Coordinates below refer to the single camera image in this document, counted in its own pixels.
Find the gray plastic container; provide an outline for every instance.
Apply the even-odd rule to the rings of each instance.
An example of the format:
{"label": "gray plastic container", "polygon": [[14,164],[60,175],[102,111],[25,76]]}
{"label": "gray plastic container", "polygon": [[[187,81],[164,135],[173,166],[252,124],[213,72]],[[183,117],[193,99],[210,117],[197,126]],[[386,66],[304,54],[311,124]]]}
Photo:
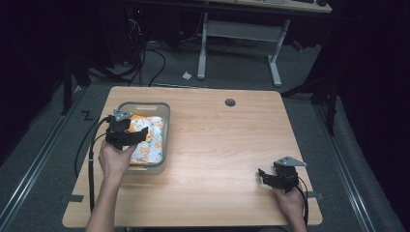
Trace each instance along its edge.
{"label": "gray plastic container", "polygon": [[131,112],[144,117],[159,116],[165,121],[162,134],[162,160],[158,163],[132,164],[129,171],[137,174],[160,174],[165,169],[166,147],[168,143],[168,128],[170,120],[170,107],[164,102],[133,102],[127,101],[122,103],[119,110]]}

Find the dark background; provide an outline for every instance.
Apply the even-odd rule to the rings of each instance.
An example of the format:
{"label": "dark background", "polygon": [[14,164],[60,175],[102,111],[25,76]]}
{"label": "dark background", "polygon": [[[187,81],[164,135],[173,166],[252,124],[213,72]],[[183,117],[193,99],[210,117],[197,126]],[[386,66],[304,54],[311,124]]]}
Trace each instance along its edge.
{"label": "dark background", "polygon": [[[410,210],[409,87],[410,7],[408,1],[331,1],[334,15],[363,17],[360,23],[292,21],[285,44],[322,44],[307,79],[333,78],[367,162],[404,227]],[[130,60],[121,7],[48,1],[2,1],[0,5],[1,163],[7,160],[36,114],[50,101],[64,76],[70,52],[103,67]],[[199,13],[144,9],[152,35],[177,45],[197,25]],[[320,85],[311,91],[329,91]]]}

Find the wooden table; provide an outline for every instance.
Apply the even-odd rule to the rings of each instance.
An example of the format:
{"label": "wooden table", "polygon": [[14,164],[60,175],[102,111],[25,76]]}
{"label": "wooden table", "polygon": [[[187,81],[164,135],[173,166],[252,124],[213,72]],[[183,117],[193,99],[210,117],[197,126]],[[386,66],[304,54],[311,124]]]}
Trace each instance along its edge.
{"label": "wooden table", "polygon": [[[235,106],[227,106],[227,99]],[[159,175],[126,173],[116,226],[287,224],[271,188],[257,174],[258,168],[274,173],[273,162],[285,156],[303,160],[278,92],[114,87],[102,117],[129,101],[169,104],[166,167]],[[103,176],[99,163],[94,166],[98,195]],[[87,171],[85,160],[73,190],[84,198],[69,203],[63,218],[67,227],[85,227],[90,216]],[[297,171],[312,190],[306,169]],[[316,199],[308,203],[308,223],[321,223]]]}

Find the black cable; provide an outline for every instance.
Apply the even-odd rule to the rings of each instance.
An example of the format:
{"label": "black cable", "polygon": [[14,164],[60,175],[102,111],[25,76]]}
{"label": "black cable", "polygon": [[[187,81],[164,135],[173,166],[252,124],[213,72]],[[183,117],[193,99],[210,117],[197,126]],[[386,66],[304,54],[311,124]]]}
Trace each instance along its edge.
{"label": "black cable", "polygon": [[97,131],[104,122],[108,122],[109,118],[103,118],[94,129],[93,136],[91,137],[90,152],[88,154],[88,184],[90,190],[90,211],[93,212],[94,205],[96,204],[94,195],[94,144],[96,143]]}
{"label": "black cable", "polygon": [[99,122],[99,121],[96,120],[96,121],[93,123],[93,126],[91,126],[91,128],[85,133],[85,135],[82,137],[81,143],[79,144],[77,153],[76,153],[76,155],[75,155],[75,160],[74,160],[74,174],[75,174],[75,177],[76,177],[76,178],[78,178],[78,175],[79,175],[78,168],[77,168],[79,152],[80,152],[82,146],[84,145],[85,139],[87,138],[87,136],[88,136],[88,134],[90,133],[91,129],[92,129],[98,122]]}
{"label": "black cable", "polygon": [[231,46],[231,40],[227,40],[227,45],[226,47],[222,48],[222,49],[212,49],[210,46],[206,46],[207,49],[211,50],[211,51],[215,51],[215,52],[222,52],[225,51],[227,48],[229,48]]}
{"label": "black cable", "polygon": [[246,44],[246,43],[235,42],[234,40],[232,40],[231,42],[233,44],[240,45],[240,46],[246,46],[246,47],[255,47],[255,46],[262,45],[262,44],[266,43],[266,42],[263,42],[263,41],[258,41],[258,42],[255,42],[253,44]]}
{"label": "black cable", "polygon": [[139,69],[133,74],[132,78],[130,79],[130,82],[128,83],[128,86],[131,86],[131,84],[133,83],[133,80],[135,79],[135,77],[138,75],[138,73],[141,72],[143,63],[142,63],[140,57],[138,57],[138,64],[140,65]]}
{"label": "black cable", "polygon": [[160,71],[159,71],[156,75],[154,75],[154,76],[151,78],[151,81],[150,81],[150,83],[148,84],[148,87],[151,87],[151,85],[152,85],[154,79],[157,78],[157,76],[158,76],[158,75],[163,71],[163,69],[165,68],[165,57],[164,57],[162,54],[160,54],[159,52],[157,52],[156,50],[152,50],[152,52],[155,52],[155,53],[159,54],[159,55],[162,57],[162,59],[163,59],[163,65],[162,65],[162,68],[160,69]]}
{"label": "black cable", "polygon": [[298,177],[298,179],[301,180],[301,182],[305,186],[305,193],[306,194],[305,194],[305,216],[304,216],[304,220],[305,220],[305,225],[308,226],[308,187],[307,187],[307,184],[305,184],[304,180],[302,180],[302,178]]}
{"label": "black cable", "polygon": [[143,50],[143,53],[142,53],[142,66],[141,66],[141,69],[139,71],[139,81],[138,81],[139,87],[142,87],[142,67],[145,64],[145,52],[146,52],[146,46],[144,46],[144,50]]}
{"label": "black cable", "polygon": [[98,136],[94,141],[99,140],[101,137],[103,137],[104,135],[106,135],[106,133],[103,133],[102,135]]}
{"label": "black cable", "polygon": [[188,39],[180,41],[180,44],[184,43],[184,42],[189,42],[189,41],[195,40],[197,38],[201,38],[201,36],[197,36],[197,35],[198,35],[198,32],[199,32],[199,29],[201,28],[203,18],[204,18],[204,13],[201,13],[201,16],[199,17],[198,25],[196,26],[195,32],[193,32],[192,36],[190,36]]}
{"label": "black cable", "polygon": [[186,42],[180,42],[180,45],[184,46],[184,47],[188,47],[188,48],[194,48],[194,47],[199,47],[201,46],[201,42],[197,42],[198,38],[194,39],[194,40],[190,40],[190,41],[186,41]]}
{"label": "black cable", "polygon": [[110,78],[110,79],[115,80],[115,81],[118,81],[118,82],[128,82],[128,81],[127,81],[125,78],[123,78],[122,76],[120,76],[120,75],[118,75],[118,74],[116,74],[116,73],[114,73],[114,72],[111,72],[110,70],[108,70],[108,69],[106,69],[106,68],[104,68],[104,67],[101,67],[100,65],[98,65],[98,64],[96,64],[96,63],[94,63],[94,62],[92,62],[92,61],[90,61],[90,60],[88,60],[88,59],[85,59],[84,57],[81,57],[81,56],[79,56],[79,55],[74,55],[74,57],[75,57],[76,59],[78,59],[78,61],[80,61],[81,63],[83,63],[85,66],[87,66],[87,67],[93,67],[93,68],[96,69],[98,72],[104,74],[107,78]]}
{"label": "black cable", "polygon": [[100,66],[92,63],[91,61],[83,60],[83,62],[87,66],[90,66],[90,67],[94,68],[95,70],[97,70],[101,74],[92,72],[90,70],[88,70],[88,73],[90,75],[94,76],[94,77],[97,77],[97,78],[110,78],[114,81],[129,82],[130,83],[129,80],[127,80],[123,77],[127,76],[127,75],[130,75],[132,73],[137,73],[141,69],[141,65],[138,62],[140,60],[139,51],[142,50],[142,46],[144,46],[144,49],[145,49],[145,45],[146,45],[145,41],[146,41],[147,36],[148,36],[148,33],[143,33],[143,34],[140,35],[140,37],[138,39],[140,41],[140,43],[133,49],[133,52],[132,52],[132,59],[133,59],[134,63],[133,63],[132,68],[130,68],[129,70],[116,74],[114,72],[109,71],[106,68],[100,67]]}

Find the desk leg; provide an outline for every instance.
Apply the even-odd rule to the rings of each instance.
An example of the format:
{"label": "desk leg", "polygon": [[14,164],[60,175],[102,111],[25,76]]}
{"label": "desk leg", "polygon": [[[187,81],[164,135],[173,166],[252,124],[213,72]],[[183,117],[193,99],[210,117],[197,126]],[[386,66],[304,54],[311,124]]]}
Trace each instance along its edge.
{"label": "desk leg", "polygon": [[204,23],[202,28],[202,47],[201,53],[199,54],[199,64],[198,64],[198,79],[205,79],[205,69],[206,69],[206,39],[208,33],[208,13],[204,13]]}
{"label": "desk leg", "polygon": [[272,79],[274,80],[274,85],[277,87],[281,86],[280,76],[278,73],[277,59],[280,52],[280,48],[283,44],[284,37],[286,36],[287,28],[289,27],[290,19],[286,19],[283,23],[283,27],[280,30],[277,47],[274,50],[273,55],[268,56],[269,66],[271,68]]}

